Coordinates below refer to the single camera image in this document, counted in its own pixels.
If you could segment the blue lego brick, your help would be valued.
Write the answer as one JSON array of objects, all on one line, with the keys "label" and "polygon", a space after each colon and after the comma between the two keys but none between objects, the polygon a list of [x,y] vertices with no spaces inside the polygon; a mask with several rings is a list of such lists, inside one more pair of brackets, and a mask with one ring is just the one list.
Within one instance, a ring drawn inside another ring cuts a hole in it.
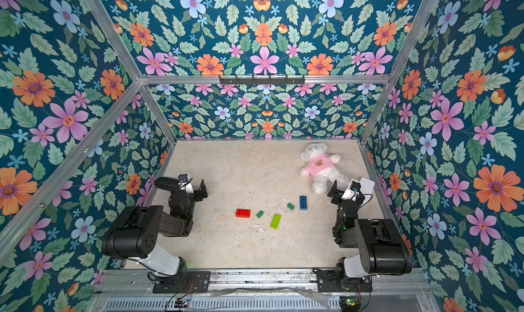
[{"label": "blue lego brick", "polygon": [[299,205],[300,205],[300,210],[307,210],[308,209],[307,196],[305,196],[305,195],[301,195],[300,196]]}]

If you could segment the red lego brick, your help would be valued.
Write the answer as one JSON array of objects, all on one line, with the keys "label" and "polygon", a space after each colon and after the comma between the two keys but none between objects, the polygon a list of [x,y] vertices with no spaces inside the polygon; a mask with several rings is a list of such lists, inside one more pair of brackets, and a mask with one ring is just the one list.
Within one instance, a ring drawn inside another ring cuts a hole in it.
[{"label": "red lego brick", "polygon": [[249,209],[237,209],[236,217],[241,219],[249,219],[251,217],[251,211]]}]

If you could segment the lime green lego brick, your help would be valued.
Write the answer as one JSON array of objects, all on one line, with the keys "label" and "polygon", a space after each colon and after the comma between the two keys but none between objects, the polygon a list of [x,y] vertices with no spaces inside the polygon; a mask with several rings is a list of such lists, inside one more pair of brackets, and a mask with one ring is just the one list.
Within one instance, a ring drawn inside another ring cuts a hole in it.
[{"label": "lime green lego brick", "polygon": [[280,222],[281,222],[281,215],[279,214],[273,215],[273,218],[270,223],[270,228],[273,230],[277,230],[279,228]]}]

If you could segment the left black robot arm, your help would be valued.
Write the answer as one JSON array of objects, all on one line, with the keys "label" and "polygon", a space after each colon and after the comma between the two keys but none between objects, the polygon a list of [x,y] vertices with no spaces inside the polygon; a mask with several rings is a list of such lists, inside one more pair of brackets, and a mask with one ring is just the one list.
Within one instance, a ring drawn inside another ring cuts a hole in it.
[{"label": "left black robot arm", "polygon": [[181,174],[178,178],[157,178],[154,186],[170,193],[170,211],[165,212],[162,206],[125,208],[102,241],[102,253],[136,262],[157,277],[182,277],[187,270],[186,262],[169,253],[157,239],[160,234],[173,238],[189,236],[195,204],[208,197],[206,184],[201,181],[194,188],[192,179]]}]

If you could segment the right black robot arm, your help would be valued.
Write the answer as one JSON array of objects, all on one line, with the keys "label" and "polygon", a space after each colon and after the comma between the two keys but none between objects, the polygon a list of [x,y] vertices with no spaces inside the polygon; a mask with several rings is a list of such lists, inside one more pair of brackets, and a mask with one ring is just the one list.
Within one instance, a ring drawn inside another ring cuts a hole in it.
[{"label": "right black robot arm", "polygon": [[337,281],[353,281],[372,276],[400,276],[412,271],[412,255],[391,219],[362,219],[358,213],[371,201],[373,183],[351,181],[341,190],[334,182],[327,196],[337,206],[332,229],[334,242],[343,249],[357,249],[353,257],[339,260]]}]

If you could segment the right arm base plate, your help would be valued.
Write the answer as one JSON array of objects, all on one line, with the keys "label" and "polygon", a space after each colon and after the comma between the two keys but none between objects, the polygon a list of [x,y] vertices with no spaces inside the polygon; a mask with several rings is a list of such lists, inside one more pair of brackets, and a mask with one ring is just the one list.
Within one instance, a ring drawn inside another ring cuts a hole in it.
[{"label": "right arm base plate", "polygon": [[317,290],[320,293],[373,291],[372,280],[369,277],[349,278],[342,271],[319,268],[314,268],[312,272],[317,277]]}]

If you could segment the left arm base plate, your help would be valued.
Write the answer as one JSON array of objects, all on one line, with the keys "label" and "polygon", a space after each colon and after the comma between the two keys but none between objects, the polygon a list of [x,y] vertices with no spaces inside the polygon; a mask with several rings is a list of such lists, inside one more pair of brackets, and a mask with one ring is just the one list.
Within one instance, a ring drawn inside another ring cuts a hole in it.
[{"label": "left arm base plate", "polygon": [[209,271],[182,271],[174,276],[149,272],[147,278],[154,282],[154,294],[206,293],[210,285]]}]

